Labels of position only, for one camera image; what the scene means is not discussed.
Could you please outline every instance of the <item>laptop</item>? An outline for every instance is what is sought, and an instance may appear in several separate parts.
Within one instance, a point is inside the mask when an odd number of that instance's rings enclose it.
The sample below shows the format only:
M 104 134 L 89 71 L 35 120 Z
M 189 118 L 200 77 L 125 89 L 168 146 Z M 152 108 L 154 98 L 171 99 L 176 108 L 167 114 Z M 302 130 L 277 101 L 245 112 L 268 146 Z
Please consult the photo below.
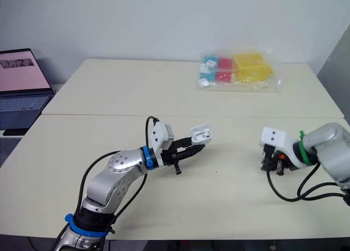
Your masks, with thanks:
M 53 95 L 31 49 L 0 51 L 0 130 L 31 127 Z

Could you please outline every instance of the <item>laptop screen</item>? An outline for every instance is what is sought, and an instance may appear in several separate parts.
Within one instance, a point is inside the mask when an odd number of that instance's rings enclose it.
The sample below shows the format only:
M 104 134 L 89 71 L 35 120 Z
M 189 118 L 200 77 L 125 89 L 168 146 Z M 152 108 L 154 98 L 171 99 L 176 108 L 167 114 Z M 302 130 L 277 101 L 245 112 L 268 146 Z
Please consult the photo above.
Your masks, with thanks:
M 0 52 L 0 91 L 50 88 L 30 49 Z

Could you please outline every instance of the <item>yellow block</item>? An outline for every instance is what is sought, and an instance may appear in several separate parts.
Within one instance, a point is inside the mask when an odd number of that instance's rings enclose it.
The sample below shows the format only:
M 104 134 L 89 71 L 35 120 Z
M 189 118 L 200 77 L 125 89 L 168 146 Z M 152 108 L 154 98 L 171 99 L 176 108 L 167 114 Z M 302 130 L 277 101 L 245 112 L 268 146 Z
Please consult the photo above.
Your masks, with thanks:
M 269 78 L 273 70 L 260 53 L 244 53 L 234 55 L 232 74 L 238 81 L 260 81 Z

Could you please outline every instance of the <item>white wall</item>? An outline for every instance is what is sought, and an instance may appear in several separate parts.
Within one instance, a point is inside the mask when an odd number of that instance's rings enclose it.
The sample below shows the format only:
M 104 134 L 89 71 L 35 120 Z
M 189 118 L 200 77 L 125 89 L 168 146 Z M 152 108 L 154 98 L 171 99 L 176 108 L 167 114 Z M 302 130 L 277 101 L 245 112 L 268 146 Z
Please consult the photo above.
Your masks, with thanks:
M 317 73 L 350 23 L 350 0 L 1 0 L 0 49 L 30 47 L 52 82 L 87 57 L 198 60 L 252 46 Z

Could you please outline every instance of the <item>plastic bag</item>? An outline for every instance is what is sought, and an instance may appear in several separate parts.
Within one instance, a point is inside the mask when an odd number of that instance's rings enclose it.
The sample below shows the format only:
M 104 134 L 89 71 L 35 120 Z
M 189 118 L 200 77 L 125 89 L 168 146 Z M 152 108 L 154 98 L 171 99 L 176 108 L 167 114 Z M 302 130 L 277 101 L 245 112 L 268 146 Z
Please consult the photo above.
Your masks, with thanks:
M 280 64 L 267 53 L 216 51 L 202 55 L 201 61 L 198 84 L 202 90 L 278 92 L 281 88 Z

